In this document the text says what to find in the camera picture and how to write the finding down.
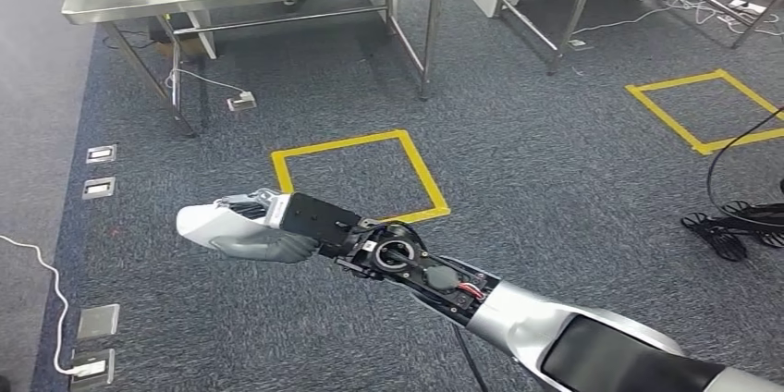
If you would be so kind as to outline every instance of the yellow tape square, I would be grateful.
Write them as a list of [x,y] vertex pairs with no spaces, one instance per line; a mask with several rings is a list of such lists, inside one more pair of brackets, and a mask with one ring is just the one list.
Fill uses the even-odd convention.
[[388,140],[400,141],[400,145],[403,146],[403,150],[406,152],[406,155],[408,156],[409,161],[411,162],[411,166],[413,166],[417,177],[419,177],[419,180],[422,182],[424,191],[427,193],[427,196],[433,203],[433,207],[427,210],[422,210],[420,212],[403,214],[391,218],[384,218],[384,220],[396,220],[406,223],[415,223],[417,221],[423,221],[425,219],[432,219],[437,218],[438,216],[445,216],[450,214],[452,211],[447,206],[447,201],[444,199],[444,195],[441,194],[441,190],[439,190],[438,186],[436,186],[435,181],[433,180],[433,176],[430,174],[430,170],[427,169],[427,166],[424,164],[422,157],[419,155],[419,151],[417,151],[416,146],[414,146],[414,142],[411,140],[409,132],[406,130],[392,130],[384,133],[376,133],[374,135],[360,136],[359,138],[323,142],[321,144],[307,145],[305,147],[298,147],[296,149],[272,152],[272,162],[277,174],[277,180],[280,183],[280,189],[285,193],[291,193],[294,191],[294,185],[291,182],[291,175],[289,174],[288,166],[286,165],[286,158],[303,154],[325,152],[327,150],[342,149],[345,147],[352,147],[370,142]]
[[[696,82],[703,82],[706,80],[724,80],[732,87],[738,89],[739,92],[745,94],[749,99],[754,101],[755,103],[762,106],[765,110],[770,113],[776,112],[778,109],[771,104],[767,99],[763,98],[755,91],[747,87],[745,84],[736,80],[732,75],[730,75],[727,71],[722,70],[721,68],[710,73],[704,73],[702,75],[696,76],[689,76],[686,78],[679,78],[676,80],[665,80],[663,82],[655,82],[653,84],[646,84],[641,86],[636,85],[627,85],[626,90],[631,93],[638,101],[643,103],[645,107],[648,108],[654,115],[658,116],[659,119],[662,120],[665,124],[667,124],[671,129],[675,130],[686,142],[688,142],[692,148],[701,154],[711,154],[717,150],[721,150],[727,146],[732,140],[735,138],[729,138],[726,140],[720,141],[712,141],[712,142],[703,142],[698,140],[694,135],[690,133],[685,127],[683,127],[675,118],[670,116],[667,112],[665,112],[661,107],[656,105],[651,98],[649,98],[645,92],[652,92],[655,90],[664,90],[670,89],[673,87],[680,87],[683,85],[694,84]],[[784,114],[780,114],[777,116],[779,119],[784,120]],[[733,147],[736,145],[743,145],[743,144],[750,144],[752,142],[759,142],[765,140],[771,140],[774,138],[782,138],[784,137],[784,129],[771,129],[766,131],[761,131],[759,133],[752,133],[750,135],[745,136],[740,141],[737,141],[733,144]]]

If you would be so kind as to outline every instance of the robotic hand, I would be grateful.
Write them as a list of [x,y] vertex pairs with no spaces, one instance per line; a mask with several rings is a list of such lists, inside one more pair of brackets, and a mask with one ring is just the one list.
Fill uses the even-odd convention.
[[[683,356],[655,330],[569,306],[430,253],[411,226],[362,218],[310,196],[258,190],[185,207],[178,232],[228,256],[279,263],[318,251],[354,275],[399,283],[557,392],[784,392],[762,378]],[[286,234],[271,238],[278,230]]]

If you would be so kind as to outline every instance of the white cable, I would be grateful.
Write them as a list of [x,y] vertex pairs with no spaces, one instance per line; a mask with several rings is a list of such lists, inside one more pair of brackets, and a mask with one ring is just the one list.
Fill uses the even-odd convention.
[[[667,11],[667,10],[670,10],[672,8],[677,8],[677,9],[681,9],[681,10],[695,10],[695,12],[694,12],[694,22],[697,25],[703,25],[708,20],[716,17],[717,15],[725,15],[725,13],[723,11],[717,10],[717,9],[713,8],[712,6],[707,5],[705,3],[705,0],[664,0],[664,1],[665,1],[666,5],[668,6],[667,8],[657,8],[655,10],[651,10],[651,11],[645,13],[644,15],[642,15],[639,18],[634,19],[634,20],[622,20],[621,22],[615,22],[615,23],[612,23],[612,24],[597,25],[596,27],[586,27],[584,29],[579,29],[579,30],[573,32],[572,35],[579,34],[579,33],[585,32],[585,31],[593,31],[593,30],[599,30],[599,29],[606,29],[606,28],[609,28],[609,27],[616,27],[618,25],[623,25],[623,24],[635,24],[635,23],[640,22],[641,20],[643,20],[643,19],[653,15],[654,13]],[[705,11],[708,12],[707,16],[705,16],[704,18],[700,18],[702,12],[705,12]],[[741,14],[748,17],[747,18],[748,22],[753,22],[754,21],[754,19],[753,19],[753,17],[751,15],[745,15],[744,13],[741,13]],[[771,17],[771,19],[765,21],[764,23],[766,23],[766,24],[768,24],[768,23],[769,24],[775,24],[776,22],[780,21],[780,19],[779,19],[779,17],[777,15],[770,15],[770,17]],[[737,25],[740,25],[741,23],[738,20],[736,20],[734,17],[726,15],[726,16],[719,16],[718,19],[721,20],[722,22],[724,22],[725,24],[727,24],[727,28],[730,31],[732,31],[734,33],[737,33],[737,34],[743,34],[743,31],[738,31],[738,30],[735,29],[735,27]],[[767,30],[761,30],[761,29],[757,29],[757,30],[755,30],[755,32],[767,34],[767,35],[770,35],[770,36],[784,36],[784,32],[782,32],[782,33],[774,33],[773,31],[767,31]]]
[[63,375],[80,374],[81,369],[79,368],[66,370],[60,367],[60,350],[62,349],[63,346],[63,322],[66,320],[66,314],[68,313],[68,300],[66,300],[66,297],[63,295],[63,292],[60,291],[60,273],[57,271],[57,269],[55,269],[54,267],[52,267],[51,265],[43,261],[40,247],[34,244],[24,244],[21,242],[16,242],[5,235],[0,235],[0,239],[4,239],[9,243],[18,247],[35,249],[35,256],[38,258],[38,263],[43,267],[45,267],[47,270],[51,271],[53,274],[55,274],[55,294],[61,301],[63,301],[63,311],[60,313],[60,319],[57,321],[57,345],[55,347],[55,359],[53,360],[53,365],[55,366],[55,369]]
[[613,24],[605,24],[605,25],[597,25],[595,27],[587,27],[587,28],[584,28],[584,29],[579,29],[579,30],[573,32],[572,34],[574,35],[574,34],[582,33],[584,31],[606,29],[606,28],[609,28],[609,27],[615,27],[615,26],[623,25],[623,24],[635,24],[635,23],[640,22],[641,20],[647,18],[648,16],[653,15],[654,13],[658,13],[660,11],[668,11],[668,10],[669,10],[669,8],[657,8],[656,10],[651,10],[651,11],[645,13],[644,15],[640,16],[639,18],[637,18],[635,20],[622,20],[621,22],[616,22],[616,23],[613,23]]
[[198,78],[200,80],[203,80],[205,82],[209,82],[211,84],[220,85],[221,87],[227,87],[229,89],[234,89],[234,90],[237,90],[237,91],[240,91],[240,92],[245,92],[240,87],[235,87],[233,85],[224,84],[223,82],[218,82],[216,80],[209,80],[209,79],[205,78],[204,76],[199,76],[196,73],[193,73],[193,72],[190,72],[190,71],[187,71],[187,70],[183,70],[182,68],[172,68],[171,73],[169,73],[169,76],[168,76],[168,78],[166,78],[166,81],[165,81],[166,87],[171,88],[171,80],[172,80],[172,77],[173,77],[173,75],[174,75],[174,73],[176,71],[178,71],[180,73],[185,73],[186,75],[191,75],[193,78]]

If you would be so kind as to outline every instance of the floor power outlet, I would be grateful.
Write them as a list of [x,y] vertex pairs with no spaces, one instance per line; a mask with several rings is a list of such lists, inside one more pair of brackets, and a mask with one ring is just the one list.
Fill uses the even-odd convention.
[[115,350],[77,353],[74,355],[73,366],[79,372],[71,375],[71,392],[111,385],[115,379]]
[[242,92],[238,98],[229,98],[226,99],[226,102],[228,103],[228,109],[232,112],[256,108],[256,98],[253,97],[251,92]]
[[729,3],[729,8],[740,11],[741,13],[748,13],[754,16],[760,16],[767,10],[766,6],[759,6],[742,0],[733,0]]

